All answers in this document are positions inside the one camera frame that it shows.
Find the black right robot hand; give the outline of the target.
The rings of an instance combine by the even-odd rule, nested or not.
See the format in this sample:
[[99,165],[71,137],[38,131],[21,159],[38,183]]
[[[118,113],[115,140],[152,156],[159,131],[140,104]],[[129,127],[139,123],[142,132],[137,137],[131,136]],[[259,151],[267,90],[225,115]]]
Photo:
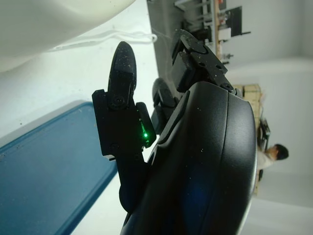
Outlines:
[[257,168],[251,105],[227,69],[191,33],[171,48],[175,97],[153,84],[154,112],[134,102],[131,46],[115,50],[107,90],[92,94],[102,155],[117,164],[123,235],[237,235],[253,195]]

